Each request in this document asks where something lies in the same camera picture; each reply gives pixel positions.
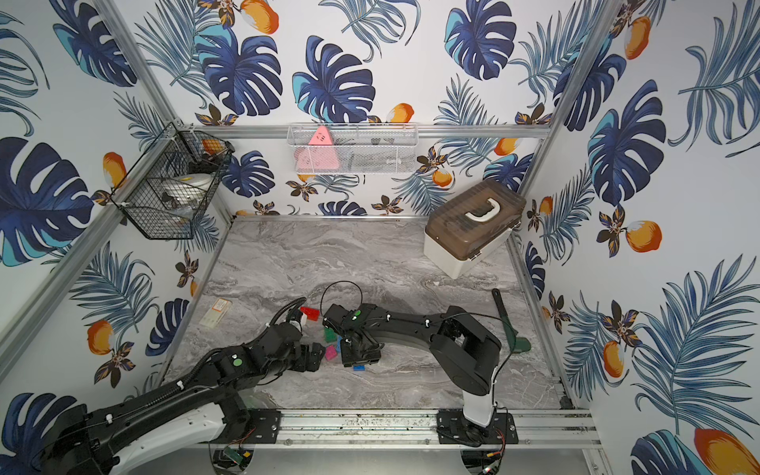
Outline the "green lego brick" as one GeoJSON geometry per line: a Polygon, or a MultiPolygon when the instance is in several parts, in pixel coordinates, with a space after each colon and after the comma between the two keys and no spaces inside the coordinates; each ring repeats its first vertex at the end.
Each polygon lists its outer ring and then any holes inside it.
{"type": "Polygon", "coordinates": [[[338,336],[334,330],[329,328],[324,328],[324,337],[326,342],[336,342],[338,340],[338,336]]]}

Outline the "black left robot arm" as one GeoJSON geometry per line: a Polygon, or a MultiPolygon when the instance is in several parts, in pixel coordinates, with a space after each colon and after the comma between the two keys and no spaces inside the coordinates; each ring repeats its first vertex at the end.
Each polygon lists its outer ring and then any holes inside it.
{"type": "Polygon", "coordinates": [[[45,474],[122,474],[197,443],[237,445],[271,435],[241,392],[286,371],[315,372],[326,348],[304,344],[291,323],[268,327],[239,346],[214,348],[184,375],[140,397],[103,409],[72,407],[45,436],[45,474]]]}

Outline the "red lego brick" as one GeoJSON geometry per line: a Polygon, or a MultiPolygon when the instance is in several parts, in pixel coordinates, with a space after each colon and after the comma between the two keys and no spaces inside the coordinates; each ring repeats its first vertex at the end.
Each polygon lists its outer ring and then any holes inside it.
{"type": "Polygon", "coordinates": [[[300,311],[308,321],[318,322],[320,320],[321,312],[318,309],[302,306],[300,311]]]}

